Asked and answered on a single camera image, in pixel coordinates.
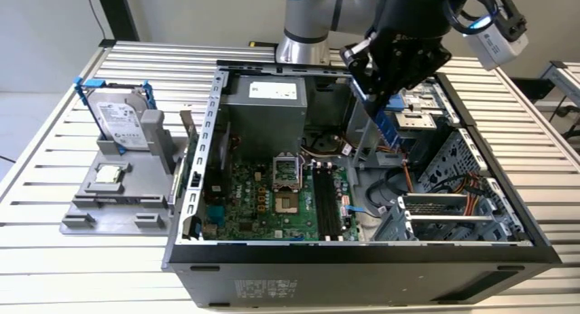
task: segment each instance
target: motherboard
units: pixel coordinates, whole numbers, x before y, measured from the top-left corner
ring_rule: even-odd
[[[208,205],[204,239],[357,241],[347,171],[293,160],[233,163],[231,192]]]

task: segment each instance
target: white sticker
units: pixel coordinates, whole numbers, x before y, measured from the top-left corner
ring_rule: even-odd
[[[251,98],[296,100],[296,84],[275,82],[252,82]]]
[[[345,155],[345,156],[348,156],[349,154],[351,154],[351,151],[352,151],[352,145],[349,145],[348,143],[345,143],[344,144],[344,147],[343,147],[343,154]]]
[[[115,142],[129,150],[147,149],[145,134],[133,107],[113,102],[99,102],[97,107]]]
[[[293,298],[299,280],[233,280],[237,298]]]

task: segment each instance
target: aluminum profile table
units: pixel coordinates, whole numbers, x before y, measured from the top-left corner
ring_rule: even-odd
[[[165,128],[185,134],[179,110],[204,114],[215,60],[273,61],[271,48],[117,42],[81,76],[148,79]],[[339,56],[332,63],[341,66]],[[300,309],[301,313],[580,313],[580,159],[503,71],[473,58],[441,68],[564,266],[473,306]],[[160,272],[165,237],[71,237],[59,233],[69,200],[96,154],[97,127],[72,88],[0,183],[0,307],[19,313],[195,313],[177,276]],[[296,309],[244,309],[295,313]]]
[[[580,63],[552,61],[540,78],[551,80],[580,107]]]

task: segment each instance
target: ram slot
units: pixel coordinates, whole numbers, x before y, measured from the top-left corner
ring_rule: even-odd
[[[341,225],[332,183],[332,169],[317,168],[312,171],[320,240],[336,241],[341,235]]]

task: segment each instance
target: gray wall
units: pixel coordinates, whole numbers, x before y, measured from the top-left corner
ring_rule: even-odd
[[[577,0],[516,0],[529,22],[531,45],[507,65],[511,75],[535,76],[553,59],[580,61]],[[99,0],[95,10],[111,36]],[[143,41],[245,46],[276,42],[284,0],[129,0]],[[101,39],[87,0],[0,0],[0,91],[63,92]],[[359,40],[331,34],[333,47]],[[457,34],[445,37],[457,56],[469,55]]]
[[[0,29],[0,91],[65,91],[103,39],[88,0],[0,0]]]
[[[531,45],[504,69],[511,75],[536,76],[549,60],[580,60],[580,7],[577,0],[515,0],[528,17]],[[155,42],[245,46],[248,41],[276,42],[284,24],[284,0],[129,0],[141,37]],[[331,46],[359,40],[329,36]],[[472,56],[455,32],[445,47]]]

